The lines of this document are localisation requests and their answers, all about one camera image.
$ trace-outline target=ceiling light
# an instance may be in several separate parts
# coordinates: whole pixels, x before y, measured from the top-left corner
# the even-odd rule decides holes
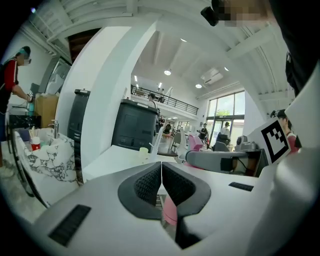
[[[171,75],[171,71],[170,70],[165,70],[164,74],[167,75],[167,76],[170,76]]]

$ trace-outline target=tree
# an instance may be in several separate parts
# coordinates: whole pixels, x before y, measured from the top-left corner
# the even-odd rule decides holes
[[[229,110],[220,110],[218,109],[215,113],[216,116],[230,116],[230,111]]]

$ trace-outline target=white table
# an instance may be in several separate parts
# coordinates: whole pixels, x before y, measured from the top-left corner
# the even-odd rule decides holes
[[[152,163],[152,161],[149,160],[149,157],[149,153],[147,154],[147,158],[141,158],[139,151],[112,145],[82,170],[83,182],[132,167]],[[173,157],[163,155],[157,155],[156,162],[177,163]],[[158,194],[167,195],[167,191],[162,184]]]

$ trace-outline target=faucet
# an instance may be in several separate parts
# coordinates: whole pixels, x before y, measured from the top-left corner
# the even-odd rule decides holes
[[[53,121],[54,123],[52,123],[52,124],[48,124],[48,126],[53,126],[53,129],[54,129],[54,133],[53,133],[53,137],[55,138],[55,139],[57,139],[58,138],[58,132],[59,132],[59,124],[58,124],[58,120],[51,120],[51,121]]]

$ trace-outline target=railing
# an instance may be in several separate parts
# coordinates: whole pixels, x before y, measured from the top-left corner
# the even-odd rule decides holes
[[[186,111],[186,112],[194,114],[194,115],[196,115],[198,113],[197,107],[189,105],[189,104],[182,102],[180,100],[177,100],[175,98],[171,98],[171,97],[162,95],[162,94],[155,92],[155,91],[152,91],[152,90],[147,90],[147,89],[138,88],[138,87],[134,87],[134,86],[131,87],[131,94],[132,95],[140,96],[143,98],[148,98],[151,93],[153,93],[155,95],[154,100],[156,102],[158,101],[162,104],[166,104],[168,106],[174,107],[179,110]]]

